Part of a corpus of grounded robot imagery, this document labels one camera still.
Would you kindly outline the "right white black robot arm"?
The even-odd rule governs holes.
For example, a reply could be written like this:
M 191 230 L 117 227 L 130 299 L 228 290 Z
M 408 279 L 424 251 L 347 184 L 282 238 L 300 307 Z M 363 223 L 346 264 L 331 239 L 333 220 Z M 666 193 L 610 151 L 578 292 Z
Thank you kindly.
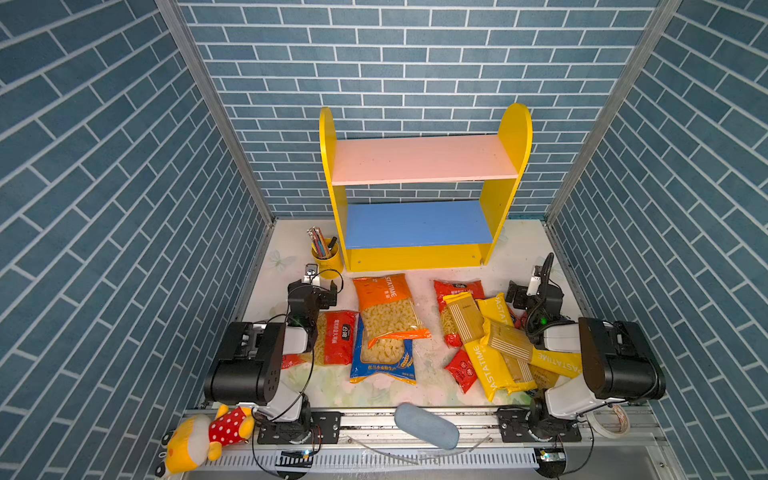
M 523 424 L 540 441 L 576 441 L 577 422 L 603 408 L 660 399 L 666 378 L 639 325 L 562 314 L 564 293 L 551 279 L 554 254 L 533 269 L 528 285 L 509 285 L 506 299 L 526 314 L 521 326 L 496 327 L 488 345 L 520 361 L 562 376 L 533 397 Z

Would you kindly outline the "yellow spaghetti bag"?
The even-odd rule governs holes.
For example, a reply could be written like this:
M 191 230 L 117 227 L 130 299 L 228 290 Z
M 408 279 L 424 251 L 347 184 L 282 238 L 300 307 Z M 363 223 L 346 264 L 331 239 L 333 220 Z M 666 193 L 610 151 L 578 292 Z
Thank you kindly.
M 453 316 L 463 344 L 484 336 L 484 317 L 470 292 L 446 295 L 444 302 Z
M 494 320 L 514 327 L 503 293 L 488 299 L 476 300 L 476 303 L 484 321 Z M 483 345 L 481 339 L 463 345 L 489 402 L 494 400 L 496 392 L 500 390 L 506 390 L 511 394 L 536 388 L 526 363 Z
M 579 353 L 539 350 L 522 331 L 494 320 L 486 319 L 483 331 L 483 345 L 524 363 L 568 378 L 575 378 L 582 373 L 582 359 Z

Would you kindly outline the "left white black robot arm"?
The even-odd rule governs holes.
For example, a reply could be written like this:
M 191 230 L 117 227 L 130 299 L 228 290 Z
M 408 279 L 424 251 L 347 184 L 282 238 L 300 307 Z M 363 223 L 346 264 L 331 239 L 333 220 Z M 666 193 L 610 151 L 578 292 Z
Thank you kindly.
M 207 401 L 250 407 L 265 428 L 306 433 L 311 407 L 305 393 L 280 380 L 287 355 L 308 353 L 312 361 L 322 310 L 337 304 L 338 287 L 297 280 L 287 287 L 287 312 L 257 322 L 232 322 L 224 333 L 203 391 Z

